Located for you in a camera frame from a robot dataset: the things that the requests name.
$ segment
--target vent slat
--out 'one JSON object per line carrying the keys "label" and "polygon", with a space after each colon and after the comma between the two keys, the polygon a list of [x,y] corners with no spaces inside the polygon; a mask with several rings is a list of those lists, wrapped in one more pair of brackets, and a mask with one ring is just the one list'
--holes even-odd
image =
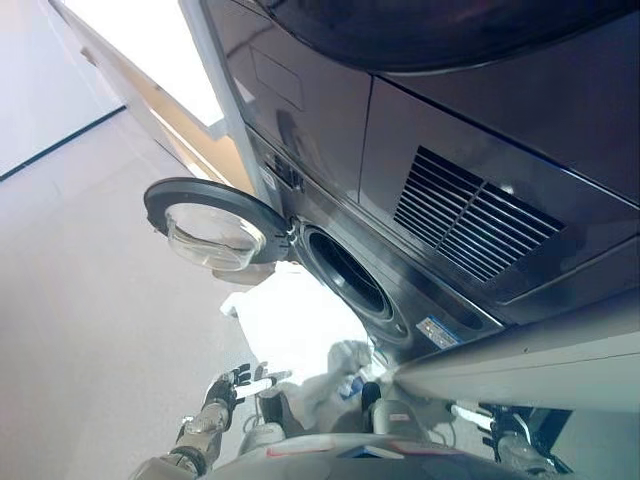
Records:
{"label": "vent slat", "polygon": [[453,202],[455,205],[459,207],[463,207],[464,205],[466,205],[467,202],[469,201],[469,198],[471,197],[470,194],[467,195],[466,197],[463,197],[462,195],[458,195],[451,188],[449,188],[449,190],[446,190],[446,188],[448,187],[446,183],[443,182],[444,186],[438,185],[436,182],[434,182],[427,176],[420,175],[416,172],[411,172],[409,174],[409,179],[407,180],[407,183],[409,183],[409,181],[414,182],[414,185],[416,185],[416,188],[424,189],[425,191],[429,191],[429,192],[435,190],[438,194],[446,197],[447,199],[449,199],[451,202]]}
{"label": "vent slat", "polygon": [[401,216],[396,217],[395,221],[398,222],[399,225],[402,225],[404,228],[409,230],[411,233],[413,233],[416,237],[418,237],[420,240],[425,242],[427,245],[431,246],[432,248],[436,248],[436,246],[438,245],[438,241],[433,240],[431,237],[425,235],[422,231],[416,229],[409,222],[405,221]]}
{"label": "vent slat", "polygon": [[456,182],[455,179],[452,179],[450,176],[447,178],[446,172],[443,172],[439,168],[434,168],[433,165],[421,165],[420,163],[415,164],[415,167],[412,170],[412,173],[415,172],[417,174],[422,175],[430,175],[438,179],[441,184],[446,184],[452,191],[458,192],[459,195],[466,197],[468,200],[478,189],[478,187],[474,185],[470,185],[468,183],[460,183],[460,181]]}
{"label": "vent slat", "polygon": [[431,228],[431,225],[427,226],[424,223],[416,223],[413,218],[411,218],[410,216],[406,215],[404,212],[398,212],[398,217],[403,219],[403,221],[405,223],[408,223],[409,225],[411,225],[411,228],[413,230],[421,232],[421,233],[424,232],[425,235],[433,237],[433,240],[434,240],[434,242],[436,244],[444,236],[443,233],[438,232],[438,230],[435,230],[434,228]]}
{"label": "vent slat", "polygon": [[406,197],[409,197],[411,200],[413,200],[413,203],[424,205],[434,213],[437,213],[441,217],[446,218],[448,222],[451,222],[451,223],[454,222],[455,219],[460,214],[459,210],[454,211],[445,205],[439,204],[438,202],[433,200],[433,198],[419,197],[409,189],[406,189],[403,195],[406,195]]}
{"label": "vent slat", "polygon": [[413,178],[409,177],[407,179],[407,185],[405,187],[406,189],[410,190],[414,195],[420,197],[420,198],[429,198],[431,200],[433,200],[434,202],[438,202],[440,205],[447,205],[448,208],[452,209],[453,211],[456,211],[458,213],[460,213],[462,211],[462,208],[464,207],[464,203],[463,202],[455,202],[453,200],[451,200],[450,198],[447,198],[445,195],[443,195],[441,192],[439,192],[437,189],[435,188],[425,188],[424,185],[421,185],[419,183],[417,183]]}
{"label": "vent slat", "polygon": [[552,232],[559,232],[564,228],[564,225],[549,215],[546,215],[542,212],[537,211],[533,207],[527,205],[526,203],[518,200],[512,195],[509,195],[507,192],[503,192],[499,188],[493,185],[487,185],[483,194],[487,194],[488,196],[494,198],[498,202],[502,202],[504,205],[508,205],[511,208],[514,208],[524,215],[528,216],[530,219],[542,223],[547,228],[549,228]]}
{"label": "vent slat", "polygon": [[492,258],[496,263],[499,263],[505,268],[511,265],[515,260],[517,260],[517,257],[509,255],[504,250],[499,250],[499,249],[492,250],[491,249],[492,245],[487,243],[483,244],[482,239],[480,238],[476,237],[474,239],[473,232],[467,230],[461,224],[456,225],[456,227],[449,233],[449,235],[458,238],[458,240],[461,241],[462,243],[466,243],[466,242],[472,243],[476,248],[479,248],[480,250],[482,250],[486,256]]}
{"label": "vent slat", "polygon": [[468,220],[469,223],[475,225],[480,230],[486,230],[487,228],[491,229],[494,237],[497,236],[498,238],[500,238],[503,241],[503,243],[506,243],[507,245],[511,246],[511,248],[515,249],[520,255],[526,254],[529,250],[531,250],[531,248],[533,248],[532,246],[527,245],[526,243],[522,243],[517,238],[514,238],[513,236],[506,234],[499,225],[494,225],[489,220],[486,220],[481,216],[478,216],[478,212],[476,211],[467,210],[465,219]]}
{"label": "vent slat", "polygon": [[483,282],[486,282],[492,277],[492,275],[488,275],[482,270],[479,270],[475,265],[469,264],[464,259],[452,254],[447,248],[438,249],[438,252]]}
{"label": "vent slat", "polygon": [[467,232],[471,232],[482,242],[488,243],[492,247],[498,249],[505,256],[510,257],[512,259],[512,262],[515,262],[523,255],[519,250],[516,250],[508,243],[503,242],[501,239],[492,235],[490,232],[478,228],[473,223],[470,223],[466,218],[460,219],[460,222],[458,222],[458,224],[456,225],[456,228],[459,227],[462,227]]}
{"label": "vent slat", "polygon": [[482,179],[480,177],[476,177],[473,173],[466,171],[464,168],[458,167],[456,164],[445,160],[440,155],[436,155],[424,147],[418,148],[416,160],[436,165],[448,175],[452,175],[471,186],[479,187],[482,184]]}
{"label": "vent slat", "polygon": [[564,225],[420,146],[394,220],[481,282],[502,274]]}
{"label": "vent slat", "polygon": [[416,217],[417,220],[421,221],[420,224],[426,223],[432,227],[442,230],[442,235],[447,233],[447,230],[449,229],[449,225],[447,224],[447,222],[436,217],[429,210],[420,210],[416,208],[415,205],[406,203],[404,200],[400,201],[397,211],[403,212],[407,217]]}
{"label": "vent slat", "polygon": [[456,235],[453,235],[453,234],[448,235],[447,239],[445,240],[445,243],[447,242],[450,242],[456,245],[458,248],[462,248],[463,251],[468,250],[469,254],[477,258],[479,262],[485,263],[487,267],[493,268],[497,270],[497,272],[501,272],[508,266],[508,265],[504,265],[501,262],[495,261],[493,257],[487,255],[486,252],[476,248],[474,244],[470,244],[468,242],[465,243],[464,240],[461,240]]}
{"label": "vent slat", "polygon": [[453,252],[456,252],[458,256],[464,258],[465,260],[470,262],[472,265],[475,265],[476,267],[483,270],[484,272],[491,274],[491,276],[497,275],[503,270],[502,268],[497,268],[497,267],[494,267],[493,265],[489,265],[488,263],[484,262],[482,259],[474,255],[470,250],[465,249],[464,247],[461,247],[460,245],[454,243],[450,238],[447,238],[441,244],[441,248],[445,248],[445,247]]}
{"label": "vent slat", "polygon": [[537,241],[542,241],[546,239],[551,233],[553,233],[553,232],[544,232],[542,230],[544,227],[541,228],[538,225],[533,225],[533,222],[525,223],[521,219],[517,218],[512,213],[507,211],[506,209],[501,210],[497,208],[495,205],[492,205],[491,203],[487,202],[487,200],[485,200],[482,197],[483,193],[478,195],[478,197],[473,201],[474,206],[476,206],[477,208],[483,211],[490,212],[491,215],[495,217],[501,217],[505,222],[508,222],[516,230],[522,231],[522,229],[525,229],[525,231],[527,232],[527,235],[532,238],[535,238]]}

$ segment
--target washing machine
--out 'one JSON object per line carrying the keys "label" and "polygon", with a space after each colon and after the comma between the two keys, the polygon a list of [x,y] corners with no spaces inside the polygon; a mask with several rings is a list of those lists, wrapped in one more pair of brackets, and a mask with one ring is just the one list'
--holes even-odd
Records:
{"label": "washing machine", "polygon": [[392,242],[248,133],[279,211],[220,183],[161,180],[144,203],[149,222],[176,253],[218,275],[278,260],[303,264],[353,309],[387,367],[503,329],[458,292],[421,274]]}
{"label": "washing machine", "polygon": [[147,192],[254,232],[212,268],[302,262],[391,363],[638,289],[637,2],[181,3],[267,192]]}

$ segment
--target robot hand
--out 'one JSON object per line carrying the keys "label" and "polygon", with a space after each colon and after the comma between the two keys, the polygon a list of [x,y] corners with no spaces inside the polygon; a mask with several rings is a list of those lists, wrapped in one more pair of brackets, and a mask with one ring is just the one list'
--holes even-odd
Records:
{"label": "robot hand", "polygon": [[231,427],[233,411],[236,406],[240,405],[245,400],[244,398],[241,398],[240,400],[237,399],[236,388],[240,386],[247,386],[251,383],[250,369],[251,365],[244,363],[230,372],[223,373],[207,390],[202,410],[212,403],[226,405],[229,412],[229,419],[224,429],[225,432]]}
{"label": "robot hand", "polygon": [[206,474],[220,455],[222,433],[229,430],[238,400],[236,388],[251,383],[245,363],[223,373],[207,390],[200,413],[186,417],[175,447],[160,458],[144,462],[133,480],[192,480]]}

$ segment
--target gray appliance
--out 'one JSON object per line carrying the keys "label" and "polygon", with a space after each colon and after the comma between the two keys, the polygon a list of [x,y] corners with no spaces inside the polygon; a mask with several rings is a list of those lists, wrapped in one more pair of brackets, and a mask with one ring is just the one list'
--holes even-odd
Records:
{"label": "gray appliance", "polygon": [[[201,2],[206,41],[291,258],[392,361],[638,288],[634,2],[567,7],[555,33],[392,72],[332,55],[274,5],[293,4]],[[356,18],[320,13],[336,31]]]}

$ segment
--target white cloth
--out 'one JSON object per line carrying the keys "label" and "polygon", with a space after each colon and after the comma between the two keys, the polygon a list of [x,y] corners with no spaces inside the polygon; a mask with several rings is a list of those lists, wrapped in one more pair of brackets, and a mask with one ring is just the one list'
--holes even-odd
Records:
{"label": "white cloth", "polygon": [[316,425],[317,406],[371,363],[358,317],[301,265],[278,262],[273,275],[246,293],[231,294],[221,311],[238,318],[253,354],[268,362],[270,373],[291,371],[276,388],[305,429]]}

